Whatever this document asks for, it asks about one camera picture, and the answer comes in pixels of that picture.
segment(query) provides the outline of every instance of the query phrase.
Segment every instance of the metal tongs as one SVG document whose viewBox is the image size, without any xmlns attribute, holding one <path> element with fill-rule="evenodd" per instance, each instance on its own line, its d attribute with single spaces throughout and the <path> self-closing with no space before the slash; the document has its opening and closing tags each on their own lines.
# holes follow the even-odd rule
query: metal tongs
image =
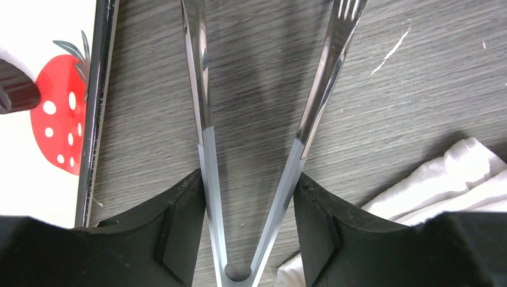
<svg viewBox="0 0 507 287">
<path fill-rule="evenodd" d="M 220 287 L 256 287 L 261 279 L 296 183 L 303 171 L 311 142 L 340 73 L 366 0 L 334 0 L 317 74 L 304 108 L 289 157 L 251 264 L 242 282 L 225 274 L 227 250 L 212 121 L 206 47 L 206 0 L 181 0 L 188 72 L 197 126 L 200 167 L 206 193 L 209 232 L 217 284 Z"/>
</svg>

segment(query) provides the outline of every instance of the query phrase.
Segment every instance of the white towel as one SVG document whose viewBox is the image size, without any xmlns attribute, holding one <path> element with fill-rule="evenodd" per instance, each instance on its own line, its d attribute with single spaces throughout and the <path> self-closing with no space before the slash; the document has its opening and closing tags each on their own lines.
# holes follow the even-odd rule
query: white towel
<svg viewBox="0 0 507 287">
<path fill-rule="evenodd" d="M 363 209 L 405 225 L 445 211 L 507 212 L 507 164 L 475 138 L 462 140 Z M 280 266 L 274 285 L 305 287 L 300 254 Z"/>
</svg>

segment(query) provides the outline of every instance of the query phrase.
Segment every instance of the wood grain surface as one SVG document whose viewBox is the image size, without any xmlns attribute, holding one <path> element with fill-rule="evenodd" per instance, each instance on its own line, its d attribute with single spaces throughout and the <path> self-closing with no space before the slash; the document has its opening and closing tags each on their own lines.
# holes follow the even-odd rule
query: wood grain surface
<svg viewBox="0 0 507 287">
<path fill-rule="evenodd" d="M 207 2 L 229 266 L 244 279 L 316 72 L 329 0 Z M 507 159 L 507 1 L 370 0 L 305 172 L 363 204 L 474 136 Z M 403 34 L 402 44 L 371 75 Z M 179 1 L 121 1 L 92 224 L 198 168 Z M 216 286 L 207 222 L 194 286 Z M 260 286 L 298 251 L 289 207 Z"/>
</svg>

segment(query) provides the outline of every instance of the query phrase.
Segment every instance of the red strawberry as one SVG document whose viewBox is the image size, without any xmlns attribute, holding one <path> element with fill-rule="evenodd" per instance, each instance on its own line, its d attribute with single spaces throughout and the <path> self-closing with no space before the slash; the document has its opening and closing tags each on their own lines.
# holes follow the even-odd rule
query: red strawberry
<svg viewBox="0 0 507 287">
<path fill-rule="evenodd" d="M 83 148 L 90 48 L 81 31 L 84 56 L 69 42 L 53 41 L 69 54 L 52 58 L 35 84 L 41 103 L 30 111 L 32 130 L 44 157 L 56 167 L 79 175 Z"/>
</svg>

